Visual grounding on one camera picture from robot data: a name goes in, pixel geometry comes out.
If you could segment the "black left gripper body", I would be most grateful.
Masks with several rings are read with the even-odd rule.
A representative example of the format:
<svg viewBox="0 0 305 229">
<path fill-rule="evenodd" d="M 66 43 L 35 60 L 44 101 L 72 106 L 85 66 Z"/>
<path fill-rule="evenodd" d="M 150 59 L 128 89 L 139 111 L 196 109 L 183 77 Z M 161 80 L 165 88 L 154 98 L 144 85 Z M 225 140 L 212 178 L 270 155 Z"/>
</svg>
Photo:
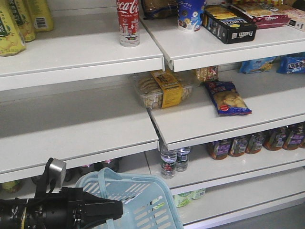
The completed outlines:
<svg viewBox="0 0 305 229">
<path fill-rule="evenodd" d="M 43 229 L 79 229 L 81 228 L 82 188 L 63 187 L 58 193 L 52 193 L 42 203 Z"/>
</svg>

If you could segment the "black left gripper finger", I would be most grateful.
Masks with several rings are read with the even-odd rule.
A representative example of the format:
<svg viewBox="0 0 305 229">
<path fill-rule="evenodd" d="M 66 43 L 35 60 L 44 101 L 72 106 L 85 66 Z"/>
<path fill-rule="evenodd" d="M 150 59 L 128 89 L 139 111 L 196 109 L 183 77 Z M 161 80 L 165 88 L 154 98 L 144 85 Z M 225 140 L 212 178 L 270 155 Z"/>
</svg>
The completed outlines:
<svg viewBox="0 0 305 229">
<path fill-rule="evenodd" d="M 82 200 L 83 226 L 97 226 L 107 219 L 117 220 L 123 215 L 121 201 L 100 198 L 88 192 L 83 192 Z"/>
</svg>

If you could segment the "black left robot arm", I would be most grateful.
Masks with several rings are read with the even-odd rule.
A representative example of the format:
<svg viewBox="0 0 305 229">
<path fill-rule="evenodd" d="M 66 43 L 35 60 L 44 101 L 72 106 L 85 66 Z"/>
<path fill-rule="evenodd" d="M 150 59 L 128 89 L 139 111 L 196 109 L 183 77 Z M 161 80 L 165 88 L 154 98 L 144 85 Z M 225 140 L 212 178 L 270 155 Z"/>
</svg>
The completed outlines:
<svg viewBox="0 0 305 229">
<path fill-rule="evenodd" d="M 81 187 L 63 187 L 42 198 L 0 201 L 2 229 L 92 229 L 122 215 L 121 201 L 94 196 Z"/>
</svg>

